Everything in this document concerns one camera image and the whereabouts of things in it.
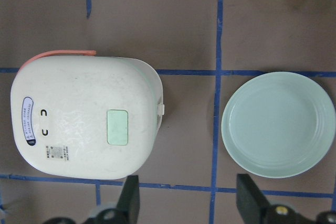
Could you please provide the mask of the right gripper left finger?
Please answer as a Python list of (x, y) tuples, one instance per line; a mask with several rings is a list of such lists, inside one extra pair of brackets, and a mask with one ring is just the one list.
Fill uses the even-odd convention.
[(138, 175), (130, 175), (126, 178), (117, 203), (117, 210), (123, 219), (122, 223), (137, 223), (140, 211)]

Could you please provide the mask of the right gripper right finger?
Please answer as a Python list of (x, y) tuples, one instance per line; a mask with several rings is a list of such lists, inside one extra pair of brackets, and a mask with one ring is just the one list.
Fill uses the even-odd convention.
[(244, 223), (264, 223), (270, 203), (248, 174), (236, 176), (236, 206)]

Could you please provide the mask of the green plate near right arm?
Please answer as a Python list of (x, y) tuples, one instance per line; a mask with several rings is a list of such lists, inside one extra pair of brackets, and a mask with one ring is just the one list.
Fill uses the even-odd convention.
[(335, 108), (315, 81), (291, 72), (271, 72), (238, 88), (221, 122), (230, 157), (267, 178), (302, 174), (318, 164), (335, 137)]

